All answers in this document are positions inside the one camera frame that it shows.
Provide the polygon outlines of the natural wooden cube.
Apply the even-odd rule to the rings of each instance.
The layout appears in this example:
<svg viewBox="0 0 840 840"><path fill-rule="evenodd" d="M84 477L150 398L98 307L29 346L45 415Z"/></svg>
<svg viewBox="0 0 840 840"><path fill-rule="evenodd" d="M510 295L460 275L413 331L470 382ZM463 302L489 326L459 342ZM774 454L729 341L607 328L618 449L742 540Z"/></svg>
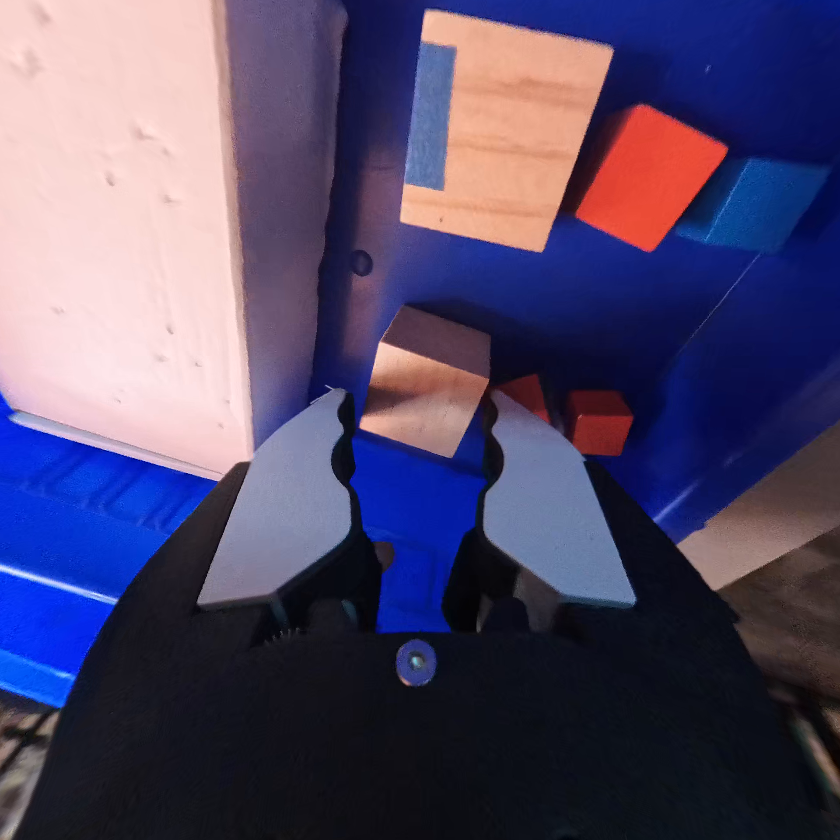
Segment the natural wooden cube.
<svg viewBox="0 0 840 840"><path fill-rule="evenodd" d="M402 306L378 342L359 428L453 458L489 380L489 334Z"/></svg>

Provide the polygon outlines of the blue plastic bin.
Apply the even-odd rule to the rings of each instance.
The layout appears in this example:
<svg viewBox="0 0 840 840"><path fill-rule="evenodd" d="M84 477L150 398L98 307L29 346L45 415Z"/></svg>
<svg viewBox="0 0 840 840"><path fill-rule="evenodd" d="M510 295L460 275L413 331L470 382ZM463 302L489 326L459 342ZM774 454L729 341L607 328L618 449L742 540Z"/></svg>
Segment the blue plastic bin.
<svg viewBox="0 0 840 840"><path fill-rule="evenodd" d="M364 403L403 303L492 337L493 382L622 392L599 458L681 541L838 419L838 2L342 2L338 153L311 393ZM424 10L598 40L614 57L570 184L613 115L648 104L735 159L833 169L777 255L668 234L651 253L567 215L541 254L399 222ZM2 409L2 689L62 707L112 605L214 484L10 423ZM407 549L385 633L446 632L445 576L475 515L480 415L451 460L353 441L364 526Z"/></svg>

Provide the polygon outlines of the white cardboard box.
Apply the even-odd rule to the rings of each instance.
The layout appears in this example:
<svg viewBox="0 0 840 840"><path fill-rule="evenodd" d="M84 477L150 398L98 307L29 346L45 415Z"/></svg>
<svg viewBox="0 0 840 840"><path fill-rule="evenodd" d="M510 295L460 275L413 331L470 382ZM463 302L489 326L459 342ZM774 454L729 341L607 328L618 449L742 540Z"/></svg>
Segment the white cardboard box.
<svg viewBox="0 0 840 840"><path fill-rule="evenodd" d="M1 380L217 480L308 401L341 2L1 3Z"/></svg>

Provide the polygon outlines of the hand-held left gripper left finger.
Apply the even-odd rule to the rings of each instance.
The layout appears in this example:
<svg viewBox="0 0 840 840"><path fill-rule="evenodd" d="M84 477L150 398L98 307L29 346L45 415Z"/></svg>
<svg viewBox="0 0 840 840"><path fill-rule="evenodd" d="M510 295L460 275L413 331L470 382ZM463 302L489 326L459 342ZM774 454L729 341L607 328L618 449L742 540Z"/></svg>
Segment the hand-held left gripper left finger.
<svg viewBox="0 0 840 840"><path fill-rule="evenodd" d="M209 566L203 612L268 606L284 627L319 596L319 576L360 524L350 488L354 403L328 390L256 450Z"/></svg>

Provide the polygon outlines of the large natural wooden block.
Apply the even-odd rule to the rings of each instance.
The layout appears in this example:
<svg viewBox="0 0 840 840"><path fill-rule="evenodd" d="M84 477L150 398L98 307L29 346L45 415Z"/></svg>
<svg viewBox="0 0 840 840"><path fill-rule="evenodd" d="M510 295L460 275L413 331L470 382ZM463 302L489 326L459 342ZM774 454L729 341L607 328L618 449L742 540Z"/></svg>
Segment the large natural wooden block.
<svg viewBox="0 0 840 840"><path fill-rule="evenodd" d="M430 8L401 223L544 251L614 48Z"/></svg>

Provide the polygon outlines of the large red wooden block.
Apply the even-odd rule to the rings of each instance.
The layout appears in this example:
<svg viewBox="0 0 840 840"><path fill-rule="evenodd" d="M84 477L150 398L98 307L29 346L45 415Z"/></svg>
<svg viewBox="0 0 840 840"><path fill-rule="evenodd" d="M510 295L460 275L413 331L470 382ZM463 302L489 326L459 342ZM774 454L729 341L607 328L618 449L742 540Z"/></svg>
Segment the large red wooden block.
<svg viewBox="0 0 840 840"><path fill-rule="evenodd" d="M724 161L719 139L638 103L607 124L573 216L646 253L656 250Z"/></svg>

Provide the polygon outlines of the blue wooden block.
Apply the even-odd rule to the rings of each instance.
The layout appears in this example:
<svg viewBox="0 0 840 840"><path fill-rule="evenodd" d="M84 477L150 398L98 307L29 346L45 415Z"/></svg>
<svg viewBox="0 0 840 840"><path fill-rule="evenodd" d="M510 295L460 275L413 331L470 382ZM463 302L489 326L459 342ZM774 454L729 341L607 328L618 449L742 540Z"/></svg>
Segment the blue wooden block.
<svg viewBox="0 0 840 840"><path fill-rule="evenodd" d="M828 164L728 155L674 231L704 245L778 253L831 170Z"/></svg>

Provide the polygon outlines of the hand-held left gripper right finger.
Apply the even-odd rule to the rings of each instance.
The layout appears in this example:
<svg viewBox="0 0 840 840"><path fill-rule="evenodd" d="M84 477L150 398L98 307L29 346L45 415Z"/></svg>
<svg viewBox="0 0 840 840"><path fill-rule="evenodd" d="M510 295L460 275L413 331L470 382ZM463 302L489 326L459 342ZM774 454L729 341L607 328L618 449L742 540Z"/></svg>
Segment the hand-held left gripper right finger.
<svg viewBox="0 0 840 840"><path fill-rule="evenodd" d="M586 469L560 431L499 389L487 442L500 454L480 529L514 563L512 596L533 631L549 631L561 606L629 609L637 597Z"/></svg>

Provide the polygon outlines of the small red wooden cube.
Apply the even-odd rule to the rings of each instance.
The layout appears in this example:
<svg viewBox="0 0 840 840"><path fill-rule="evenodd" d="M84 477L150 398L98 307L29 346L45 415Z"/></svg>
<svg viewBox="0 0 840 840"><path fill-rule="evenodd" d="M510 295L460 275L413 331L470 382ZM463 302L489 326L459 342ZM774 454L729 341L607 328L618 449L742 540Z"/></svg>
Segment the small red wooden cube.
<svg viewBox="0 0 840 840"><path fill-rule="evenodd" d="M564 435L583 455L623 453L634 414L621 392L574 390L565 399Z"/></svg>
<svg viewBox="0 0 840 840"><path fill-rule="evenodd" d="M495 390L512 399L515 403L525 407L546 424L552 425L550 403L545 395L540 376L536 373L527 374L517 379L500 383Z"/></svg>

